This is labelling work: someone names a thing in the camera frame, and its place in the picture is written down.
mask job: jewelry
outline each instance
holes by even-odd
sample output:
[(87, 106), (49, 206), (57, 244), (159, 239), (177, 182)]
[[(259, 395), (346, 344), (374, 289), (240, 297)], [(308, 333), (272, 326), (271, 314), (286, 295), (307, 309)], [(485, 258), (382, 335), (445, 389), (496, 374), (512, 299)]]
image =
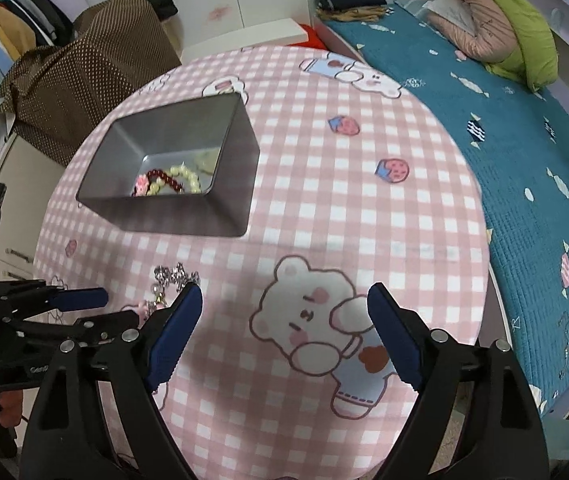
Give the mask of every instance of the jewelry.
[(180, 166), (172, 166), (168, 171), (150, 170), (146, 174), (138, 175), (132, 196), (157, 195), (165, 185), (171, 187), (176, 193), (183, 193), (184, 185), (178, 182), (174, 176), (179, 176), (186, 180), (191, 193), (200, 193), (202, 191), (197, 173), (187, 168), (183, 162)]
[(176, 285), (176, 292), (180, 294), (187, 283), (196, 283), (200, 285), (200, 274), (197, 271), (191, 275), (186, 273), (183, 264), (177, 264), (173, 269), (164, 266), (157, 266), (153, 269), (156, 283), (151, 285), (151, 292), (155, 296), (153, 301), (146, 301), (149, 316), (159, 308), (167, 308), (167, 299), (165, 297), (165, 289), (169, 285)]
[(184, 187), (182, 186), (182, 184), (180, 184), (177, 180), (171, 178), (165, 171), (151, 170), (147, 172), (147, 177), (154, 184), (157, 184), (158, 191), (160, 191), (160, 188), (163, 187), (165, 184), (171, 186), (171, 189), (173, 189), (176, 193), (181, 193), (184, 191)]
[(181, 176), (184, 178), (189, 183), (191, 193), (200, 193), (202, 191), (198, 174), (186, 167), (184, 162), (179, 166), (171, 166), (168, 171), (171, 176)]
[(200, 275), (198, 272), (192, 272), (191, 275), (187, 274), (184, 270), (183, 264), (178, 264), (173, 269), (164, 266), (157, 266), (153, 269), (156, 277), (156, 283), (151, 285), (151, 292), (153, 293), (154, 300), (142, 300), (138, 305), (128, 305), (124, 310), (133, 310), (140, 317), (140, 325), (149, 319), (151, 314), (161, 308), (167, 308), (167, 298), (165, 290), (169, 285), (176, 285), (178, 294), (187, 283), (196, 283), (200, 285)]

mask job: blue gripper pad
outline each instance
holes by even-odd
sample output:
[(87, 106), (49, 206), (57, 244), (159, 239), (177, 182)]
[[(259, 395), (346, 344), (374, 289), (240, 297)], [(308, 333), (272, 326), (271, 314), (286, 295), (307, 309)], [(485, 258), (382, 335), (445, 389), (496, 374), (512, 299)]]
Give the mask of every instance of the blue gripper pad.
[(102, 308), (108, 302), (109, 294), (101, 287), (61, 290), (49, 298), (49, 304), (61, 312)]
[(149, 352), (147, 385), (154, 392), (166, 383), (176, 369), (186, 343), (202, 314), (202, 291), (193, 285), (167, 319), (164, 329)]
[(400, 307), (380, 283), (369, 289), (367, 310), (402, 382), (418, 390), (424, 380), (420, 348), (400, 318)]

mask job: human hand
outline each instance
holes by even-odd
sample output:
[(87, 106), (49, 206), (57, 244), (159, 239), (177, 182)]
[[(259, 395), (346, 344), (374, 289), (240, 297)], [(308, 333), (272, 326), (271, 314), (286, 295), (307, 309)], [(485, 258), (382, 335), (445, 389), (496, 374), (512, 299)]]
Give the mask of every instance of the human hand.
[(14, 428), (22, 419), (22, 390), (0, 392), (0, 425), (4, 428)]

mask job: red object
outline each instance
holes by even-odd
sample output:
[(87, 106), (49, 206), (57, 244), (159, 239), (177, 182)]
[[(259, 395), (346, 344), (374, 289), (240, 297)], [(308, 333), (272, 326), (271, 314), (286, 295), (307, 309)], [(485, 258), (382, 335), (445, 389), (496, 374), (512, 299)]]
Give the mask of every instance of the red object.
[(315, 30), (304, 23), (298, 23), (298, 25), (305, 30), (309, 39), (304, 43), (295, 43), (290, 46), (306, 46), (308, 48), (317, 48), (318, 50), (328, 50), (327, 46), (322, 43), (322, 40), (319, 38)]
[(166, 184), (169, 184), (176, 193), (180, 193), (183, 191), (182, 184), (180, 184), (178, 181), (168, 176), (168, 174), (165, 173), (164, 171), (151, 170), (147, 172), (147, 178), (149, 178), (149, 182), (155, 182), (155, 180), (158, 177), (164, 180)]

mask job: pillow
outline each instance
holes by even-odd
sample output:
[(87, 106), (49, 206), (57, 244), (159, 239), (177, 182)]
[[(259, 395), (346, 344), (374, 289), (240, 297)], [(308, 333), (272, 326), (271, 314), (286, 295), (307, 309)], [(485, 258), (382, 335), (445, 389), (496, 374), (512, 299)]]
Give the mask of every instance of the pillow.
[(433, 0), (424, 4), (423, 8), (442, 16), (472, 36), (477, 34), (471, 15), (471, 6), (462, 0)]

